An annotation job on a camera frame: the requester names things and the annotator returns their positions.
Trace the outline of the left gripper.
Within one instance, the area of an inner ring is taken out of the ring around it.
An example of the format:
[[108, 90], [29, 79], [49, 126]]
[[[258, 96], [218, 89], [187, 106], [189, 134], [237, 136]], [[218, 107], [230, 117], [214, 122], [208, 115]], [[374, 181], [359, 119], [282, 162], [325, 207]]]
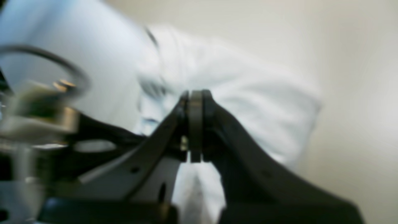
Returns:
[[[65, 140], [70, 145], [66, 152], [62, 153], [62, 174], [81, 175], [129, 152], [146, 140], [146, 137], [80, 114], [78, 131], [67, 135]], [[78, 152], [74, 149], [78, 142], [87, 140], [106, 140], [113, 143], [116, 148], [105, 152], [90, 153]]]

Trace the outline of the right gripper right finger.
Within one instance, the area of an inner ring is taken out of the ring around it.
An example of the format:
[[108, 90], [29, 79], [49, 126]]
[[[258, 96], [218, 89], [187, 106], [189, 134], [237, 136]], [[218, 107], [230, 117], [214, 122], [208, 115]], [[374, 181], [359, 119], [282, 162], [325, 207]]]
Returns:
[[273, 160], [237, 119], [203, 94], [203, 158], [221, 175], [220, 224], [363, 224], [358, 208]]

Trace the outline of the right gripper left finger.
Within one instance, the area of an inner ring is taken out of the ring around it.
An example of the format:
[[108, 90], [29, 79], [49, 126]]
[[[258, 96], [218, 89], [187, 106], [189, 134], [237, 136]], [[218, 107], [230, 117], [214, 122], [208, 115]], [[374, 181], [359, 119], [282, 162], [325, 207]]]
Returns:
[[171, 198], [182, 162], [201, 161], [203, 92], [185, 92], [131, 154], [86, 184], [59, 182], [40, 224], [177, 224]]

